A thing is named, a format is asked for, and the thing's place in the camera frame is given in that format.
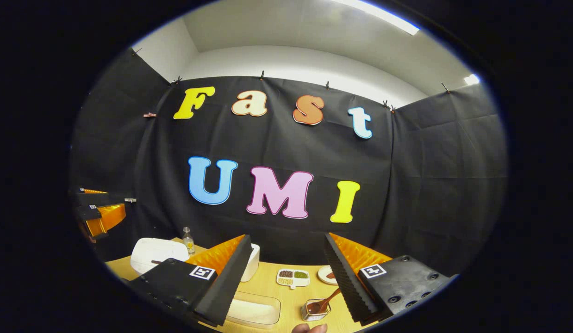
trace human hand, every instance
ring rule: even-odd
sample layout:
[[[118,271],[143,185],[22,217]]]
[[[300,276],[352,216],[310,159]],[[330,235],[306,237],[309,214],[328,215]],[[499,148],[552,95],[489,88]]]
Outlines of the human hand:
[[[327,324],[318,325],[311,330],[309,329],[309,325],[307,324],[299,324],[293,328],[291,333],[326,333],[327,332]]]

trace black fabric backdrop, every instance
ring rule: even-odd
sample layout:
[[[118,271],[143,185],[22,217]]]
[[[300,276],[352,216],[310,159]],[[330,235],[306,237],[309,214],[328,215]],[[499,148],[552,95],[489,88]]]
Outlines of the black fabric backdrop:
[[[138,238],[181,236],[181,228],[189,226],[204,247],[250,234],[263,261],[325,264],[322,234],[334,232],[392,257],[413,255],[449,275],[477,253],[500,209],[505,142],[497,110],[481,85],[392,114],[364,97],[293,80],[230,76],[168,85],[130,51],[108,73],[83,107],[71,154],[73,187],[137,198],[126,205],[125,221],[96,244],[104,260],[129,255]],[[193,118],[174,120],[185,90],[205,86],[214,86],[214,95],[193,110]],[[231,112],[238,93],[247,90],[267,95],[265,115]],[[302,95],[324,100],[320,124],[293,120]],[[355,135],[348,115],[353,107],[371,116],[371,139]],[[147,112],[157,117],[143,118]],[[211,206],[192,198],[187,164],[192,156],[211,160],[209,192],[218,189],[216,162],[238,163],[226,202]],[[254,187],[250,170],[263,166],[274,170],[281,186],[295,171],[314,175],[307,218],[246,211]],[[361,189],[353,221],[331,223],[341,180]]]

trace glass bottle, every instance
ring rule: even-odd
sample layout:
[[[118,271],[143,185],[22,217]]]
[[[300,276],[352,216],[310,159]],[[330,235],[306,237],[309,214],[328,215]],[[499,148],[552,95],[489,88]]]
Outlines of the glass bottle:
[[[192,238],[190,234],[190,228],[187,226],[183,227],[183,244],[187,247],[187,253],[193,255],[196,253],[196,249],[194,248],[194,238]]]

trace spoon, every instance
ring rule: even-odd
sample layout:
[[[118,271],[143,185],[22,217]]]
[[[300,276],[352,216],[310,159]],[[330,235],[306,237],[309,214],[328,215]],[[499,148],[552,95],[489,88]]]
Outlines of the spoon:
[[[330,297],[327,297],[327,299],[324,299],[323,301],[309,303],[307,305],[307,311],[312,315],[313,314],[323,314],[325,312],[325,310],[327,309],[327,304],[331,301],[331,299],[334,298],[335,295],[338,295],[339,293],[340,293],[340,288],[336,289],[330,295]]]

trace white saucer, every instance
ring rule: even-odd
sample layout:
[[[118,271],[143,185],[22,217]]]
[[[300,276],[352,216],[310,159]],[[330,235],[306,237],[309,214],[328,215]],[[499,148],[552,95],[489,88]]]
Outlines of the white saucer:
[[[333,284],[335,286],[338,285],[338,282],[336,282],[335,278],[328,278],[327,274],[331,273],[331,267],[330,266],[324,266],[322,268],[320,268],[320,270],[318,271],[318,278],[320,278],[320,280],[322,280],[323,282],[327,283],[327,284]]]

